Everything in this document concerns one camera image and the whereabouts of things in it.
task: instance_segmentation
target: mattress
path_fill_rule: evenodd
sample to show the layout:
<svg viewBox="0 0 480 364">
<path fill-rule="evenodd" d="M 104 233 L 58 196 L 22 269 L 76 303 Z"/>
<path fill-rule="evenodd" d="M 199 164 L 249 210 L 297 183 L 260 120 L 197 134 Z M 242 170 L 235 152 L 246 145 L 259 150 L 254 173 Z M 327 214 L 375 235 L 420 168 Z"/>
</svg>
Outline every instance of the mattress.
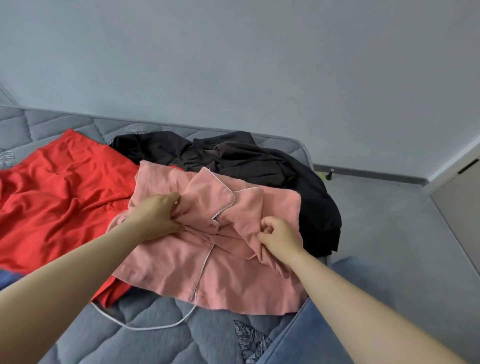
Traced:
<svg viewBox="0 0 480 364">
<path fill-rule="evenodd" d="M 130 133 L 164 130 L 193 140 L 232 131 L 0 107 L 0 169 L 14 166 L 67 129 L 75 129 L 103 144 L 117 135 Z M 313 168 L 302 143 L 284 137 L 252 135 L 258 146 L 282 150 Z M 129 326 L 151 327 L 175 323 L 191 308 L 189 303 L 132 288 L 108 313 Z M 108 320 L 89 304 L 40 362 L 254 364 L 292 317 L 293 314 L 255 316 L 197 308 L 179 326 L 131 331 Z"/>
</svg>

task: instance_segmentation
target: person's left hand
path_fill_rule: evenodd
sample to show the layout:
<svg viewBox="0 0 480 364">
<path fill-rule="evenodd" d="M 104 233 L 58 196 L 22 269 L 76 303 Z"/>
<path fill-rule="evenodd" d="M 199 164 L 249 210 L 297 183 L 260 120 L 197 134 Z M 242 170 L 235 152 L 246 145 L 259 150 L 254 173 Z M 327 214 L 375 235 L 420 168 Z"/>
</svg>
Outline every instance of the person's left hand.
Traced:
<svg viewBox="0 0 480 364">
<path fill-rule="evenodd" d="M 142 241 L 179 232 L 183 226 L 170 220 L 172 207 L 179 198 L 177 192 L 151 196 L 143 200 L 123 224 L 130 224 L 132 229 L 137 229 Z"/>
</svg>

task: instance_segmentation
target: blue jeans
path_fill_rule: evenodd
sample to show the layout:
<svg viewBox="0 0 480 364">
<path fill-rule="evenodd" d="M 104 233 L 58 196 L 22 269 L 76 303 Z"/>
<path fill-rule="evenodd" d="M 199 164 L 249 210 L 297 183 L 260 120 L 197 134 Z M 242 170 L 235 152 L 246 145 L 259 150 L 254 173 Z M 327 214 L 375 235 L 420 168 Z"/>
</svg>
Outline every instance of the blue jeans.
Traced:
<svg viewBox="0 0 480 364">
<path fill-rule="evenodd" d="M 389 279 L 378 267 L 363 259 L 349 257 L 334 263 L 332 269 L 377 300 L 393 306 Z M 308 299 L 256 364 L 277 363 L 353 362 L 333 330 Z"/>
</svg>

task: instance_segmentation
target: pile of clothes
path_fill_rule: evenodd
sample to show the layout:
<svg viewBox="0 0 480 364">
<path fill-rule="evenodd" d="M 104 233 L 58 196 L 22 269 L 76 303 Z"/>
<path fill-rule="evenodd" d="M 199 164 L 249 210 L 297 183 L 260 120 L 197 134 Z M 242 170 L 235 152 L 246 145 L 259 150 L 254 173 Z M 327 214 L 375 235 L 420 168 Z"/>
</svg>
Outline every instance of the pile of clothes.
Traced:
<svg viewBox="0 0 480 364">
<path fill-rule="evenodd" d="M 138 246 L 92 298 L 102 306 L 135 286 L 210 309 L 295 312 L 305 292 L 258 242 L 261 218 L 289 221 L 316 257 L 337 250 L 340 213 L 322 180 L 249 133 L 189 141 L 162 131 L 106 146 L 67 130 L 0 170 L 0 289 L 173 191 L 182 198 L 172 219 L 185 231 Z"/>
</svg>

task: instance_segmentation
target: forearm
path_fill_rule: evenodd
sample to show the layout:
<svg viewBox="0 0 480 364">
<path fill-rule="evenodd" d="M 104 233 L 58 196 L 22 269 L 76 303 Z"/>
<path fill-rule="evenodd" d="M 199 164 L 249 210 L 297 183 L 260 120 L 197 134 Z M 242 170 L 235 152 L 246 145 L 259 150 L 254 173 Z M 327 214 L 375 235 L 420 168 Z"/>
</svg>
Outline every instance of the forearm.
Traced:
<svg viewBox="0 0 480 364">
<path fill-rule="evenodd" d="M 464 363 L 305 251 L 292 259 L 291 267 L 356 364 Z"/>
<path fill-rule="evenodd" d="M 37 363 L 139 240 L 119 225 L 0 292 L 2 361 Z"/>
</svg>

